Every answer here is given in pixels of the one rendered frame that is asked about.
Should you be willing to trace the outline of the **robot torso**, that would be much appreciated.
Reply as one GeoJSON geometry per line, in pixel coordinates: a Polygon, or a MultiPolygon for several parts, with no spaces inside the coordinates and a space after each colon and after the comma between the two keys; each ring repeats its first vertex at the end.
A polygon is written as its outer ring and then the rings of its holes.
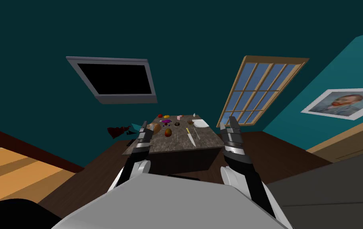
{"type": "Polygon", "coordinates": [[[293,229],[233,186],[143,173],[52,229],[293,229]]]}

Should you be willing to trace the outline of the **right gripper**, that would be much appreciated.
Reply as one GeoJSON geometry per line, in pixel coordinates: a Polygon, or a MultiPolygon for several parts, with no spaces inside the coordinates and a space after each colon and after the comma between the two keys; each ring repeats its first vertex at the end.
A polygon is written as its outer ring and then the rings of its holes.
{"type": "Polygon", "coordinates": [[[220,123],[220,131],[225,149],[243,149],[241,129],[234,116],[229,117],[230,128],[226,128],[224,123],[220,123]]]}

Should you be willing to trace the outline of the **light wooden cabinet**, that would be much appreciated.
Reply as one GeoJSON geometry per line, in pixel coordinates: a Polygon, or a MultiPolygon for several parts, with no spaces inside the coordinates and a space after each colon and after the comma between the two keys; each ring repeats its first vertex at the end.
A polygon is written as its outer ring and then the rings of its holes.
{"type": "Polygon", "coordinates": [[[307,149],[307,152],[332,163],[363,154],[363,123],[307,149]]]}

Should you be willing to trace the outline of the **wooden framed window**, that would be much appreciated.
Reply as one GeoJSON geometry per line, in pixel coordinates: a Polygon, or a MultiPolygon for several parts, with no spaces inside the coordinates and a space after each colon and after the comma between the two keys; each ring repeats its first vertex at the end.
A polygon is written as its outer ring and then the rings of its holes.
{"type": "Polygon", "coordinates": [[[244,56],[217,127],[254,126],[309,61],[309,58],[244,56]]]}

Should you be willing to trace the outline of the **dark grey sofa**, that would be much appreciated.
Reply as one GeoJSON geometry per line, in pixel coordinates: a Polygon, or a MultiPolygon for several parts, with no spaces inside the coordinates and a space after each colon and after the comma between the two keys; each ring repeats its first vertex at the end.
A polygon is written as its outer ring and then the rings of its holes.
{"type": "Polygon", "coordinates": [[[294,229],[363,229],[363,154],[268,188],[294,229]]]}

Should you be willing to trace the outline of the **grey framed television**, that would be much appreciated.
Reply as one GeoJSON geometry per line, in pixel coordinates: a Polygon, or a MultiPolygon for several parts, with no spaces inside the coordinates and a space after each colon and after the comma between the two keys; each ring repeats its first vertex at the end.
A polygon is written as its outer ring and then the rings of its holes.
{"type": "Polygon", "coordinates": [[[147,59],[66,56],[102,104],[157,103],[147,59]]]}

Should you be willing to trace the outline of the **stone top table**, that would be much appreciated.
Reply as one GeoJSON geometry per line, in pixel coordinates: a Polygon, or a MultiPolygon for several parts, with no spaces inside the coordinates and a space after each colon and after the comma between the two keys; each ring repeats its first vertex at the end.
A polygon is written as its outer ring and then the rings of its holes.
{"type": "Polygon", "coordinates": [[[181,120],[178,120],[177,116],[170,116],[169,119],[171,122],[167,125],[160,122],[162,120],[160,118],[153,120],[162,127],[152,136],[150,142],[150,152],[146,158],[151,163],[149,173],[168,175],[208,170],[224,146],[221,138],[210,127],[197,128],[189,125],[188,121],[202,119],[197,114],[195,117],[184,115],[181,120]],[[180,122],[180,125],[175,126],[175,122],[180,122]],[[170,137],[164,136],[167,128],[172,130],[170,137]],[[186,128],[192,134],[196,147],[189,140],[186,128]]]}

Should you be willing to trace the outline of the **white framed portrait painting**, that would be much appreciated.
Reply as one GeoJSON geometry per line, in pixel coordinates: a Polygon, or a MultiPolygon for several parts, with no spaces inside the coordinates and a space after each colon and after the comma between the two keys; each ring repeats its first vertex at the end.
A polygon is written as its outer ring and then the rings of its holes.
{"type": "Polygon", "coordinates": [[[328,89],[302,113],[356,120],[363,116],[363,88],[328,89]]]}

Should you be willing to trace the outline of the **dark red chair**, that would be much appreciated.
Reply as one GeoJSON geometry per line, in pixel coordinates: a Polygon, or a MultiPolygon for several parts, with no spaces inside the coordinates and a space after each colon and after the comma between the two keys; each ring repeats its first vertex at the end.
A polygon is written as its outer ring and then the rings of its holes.
{"type": "Polygon", "coordinates": [[[115,127],[115,128],[109,127],[109,128],[107,128],[107,131],[110,134],[110,136],[113,139],[115,139],[116,137],[118,137],[118,136],[124,134],[125,132],[127,132],[130,127],[131,126],[126,126],[126,127],[122,126],[122,127],[115,127]]]}

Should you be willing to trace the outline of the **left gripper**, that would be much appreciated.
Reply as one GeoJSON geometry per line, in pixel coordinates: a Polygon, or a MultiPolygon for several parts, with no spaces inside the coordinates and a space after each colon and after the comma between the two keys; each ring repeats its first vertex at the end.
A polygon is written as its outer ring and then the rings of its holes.
{"type": "Polygon", "coordinates": [[[149,125],[149,129],[147,127],[147,121],[144,121],[137,138],[137,145],[150,145],[151,138],[153,136],[154,124],[149,125]]]}

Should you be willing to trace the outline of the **brown bread loaf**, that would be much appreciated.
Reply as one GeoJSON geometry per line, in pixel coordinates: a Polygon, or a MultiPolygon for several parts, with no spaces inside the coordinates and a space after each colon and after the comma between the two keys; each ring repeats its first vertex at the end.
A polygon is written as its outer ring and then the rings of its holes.
{"type": "Polygon", "coordinates": [[[157,123],[157,122],[151,122],[151,124],[154,124],[154,131],[153,131],[153,135],[157,134],[160,130],[161,130],[161,127],[162,125],[160,123],[157,123]]]}

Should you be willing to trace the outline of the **yellow handled knife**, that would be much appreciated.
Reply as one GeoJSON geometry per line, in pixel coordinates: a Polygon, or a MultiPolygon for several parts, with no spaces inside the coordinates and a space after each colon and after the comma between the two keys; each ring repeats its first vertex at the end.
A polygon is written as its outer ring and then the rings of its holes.
{"type": "Polygon", "coordinates": [[[186,128],[186,130],[187,130],[187,135],[188,135],[188,137],[189,137],[189,140],[191,141],[192,145],[193,145],[194,147],[196,147],[196,144],[195,144],[195,141],[194,141],[194,139],[193,139],[193,137],[192,137],[192,134],[190,133],[190,131],[189,131],[189,129],[188,129],[188,128],[186,128]]]}

